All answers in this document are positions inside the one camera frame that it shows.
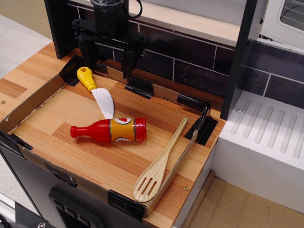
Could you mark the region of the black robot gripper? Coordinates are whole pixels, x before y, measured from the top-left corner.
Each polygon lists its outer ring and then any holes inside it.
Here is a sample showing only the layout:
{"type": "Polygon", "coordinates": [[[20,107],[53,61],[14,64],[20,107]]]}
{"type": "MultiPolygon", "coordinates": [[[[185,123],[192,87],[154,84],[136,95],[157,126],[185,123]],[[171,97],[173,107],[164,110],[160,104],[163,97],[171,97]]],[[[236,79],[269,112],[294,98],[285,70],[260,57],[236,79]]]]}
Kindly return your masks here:
{"type": "Polygon", "coordinates": [[[137,15],[129,14],[127,0],[92,0],[93,19],[75,19],[72,24],[76,28],[75,36],[84,63],[94,67],[98,61],[98,45],[123,50],[123,77],[127,79],[135,69],[140,56],[144,55],[146,37],[131,28],[130,19],[142,14],[142,3],[137,15]]]}

